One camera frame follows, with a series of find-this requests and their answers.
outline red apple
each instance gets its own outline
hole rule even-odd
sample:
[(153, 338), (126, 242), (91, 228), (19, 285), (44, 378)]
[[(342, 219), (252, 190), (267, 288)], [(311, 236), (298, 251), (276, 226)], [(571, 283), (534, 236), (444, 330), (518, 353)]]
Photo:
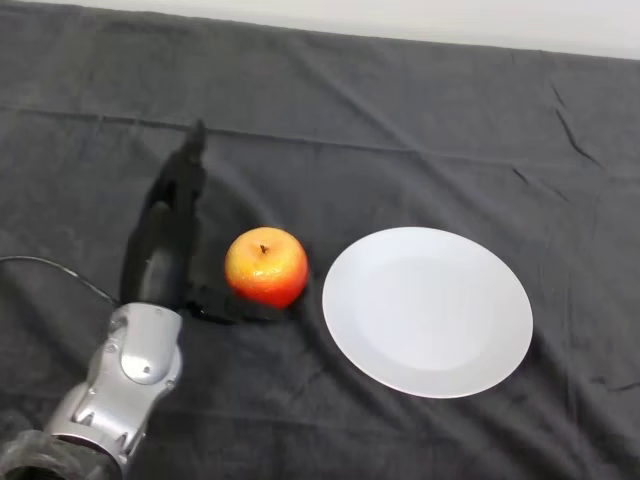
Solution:
[(229, 286), (239, 295), (276, 308), (289, 306), (309, 276), (307, 255), (296, 238), (260, 227), (240, 235), (224, 265)]

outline plate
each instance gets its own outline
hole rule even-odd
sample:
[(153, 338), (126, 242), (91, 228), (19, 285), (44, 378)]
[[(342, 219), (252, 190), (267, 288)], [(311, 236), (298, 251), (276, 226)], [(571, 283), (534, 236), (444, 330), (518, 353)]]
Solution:
[(358, 368), (405, 393), (472, 395), (508, 377), (533, 333), (522, 284), (486, 248), (430, 228), (383, 230), (331, 266), (322, 306)]

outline black cable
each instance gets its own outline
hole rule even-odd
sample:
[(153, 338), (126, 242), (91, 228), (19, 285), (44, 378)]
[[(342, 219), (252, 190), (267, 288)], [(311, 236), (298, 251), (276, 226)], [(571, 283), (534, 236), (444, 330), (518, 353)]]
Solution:
[(74, 278), (80, 284), (84, 285), (89, 290), (91, 290), (93, 293), (95, 293), (96, 295), (101, 297), (103, 300), (106, 300), (107, 302), (109, 302), (112, 307), (115, 308), (115, 307), (118, 307), (120, 305), (120, 302), (118, 302), (118, 300), (116, 300), (114, 297), (109, 295), (104, 290), (102, 290), (102, 289), (98, 288), (97, 286), (95, 286), (88, 278), (83, 277), (78, 272), (75, 272), (75, 271), (71, 270), (70, 268), (65, 267), (64, 265), (61, 265), (58, 262), (54, 262), (53, 260), (48, 260), (48, 259), (42, 258), (42, 257), (33, 257), (33, 256), (30, 256), (30, 255), (8, 255), (6, 257), (0, 257), (0, 263), (6, 263), (6, 262), (12, 262), (12, 261), (35, 262), (35, 263), (41, 263), (41, 264), (53, 267), (53, 268), (57, 269), (58, 271), (64, 272), (67, 275), (69, 275), (70, 277)]

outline white wall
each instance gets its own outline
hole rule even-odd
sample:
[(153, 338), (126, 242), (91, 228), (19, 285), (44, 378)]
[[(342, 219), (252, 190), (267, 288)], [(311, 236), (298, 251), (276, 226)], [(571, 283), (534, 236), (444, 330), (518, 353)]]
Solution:
[(70, 1), (335, 33), (640, 59), (640, 0)]

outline black cloth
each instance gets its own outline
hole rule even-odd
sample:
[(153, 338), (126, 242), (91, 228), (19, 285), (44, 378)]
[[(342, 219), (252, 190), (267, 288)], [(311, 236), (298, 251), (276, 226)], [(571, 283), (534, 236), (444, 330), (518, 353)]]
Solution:
[[(2, 2), (0, 252), (117, 292), (146, 189), (197, 118), (211, 303), (228, 313), (224, 254), (255, 226), (296, 235), (311, 278), (275, 321), (185, 323), (133, 479), (640, 476), (640, 64)], [(468, 237), (522, 281), (533, 343), (489, 391), (404, 395), (332, 341), (332, 261), (406, 225)], [(0, 279), (10, 437), (84, 378), (109, 309), (38, 265)]]

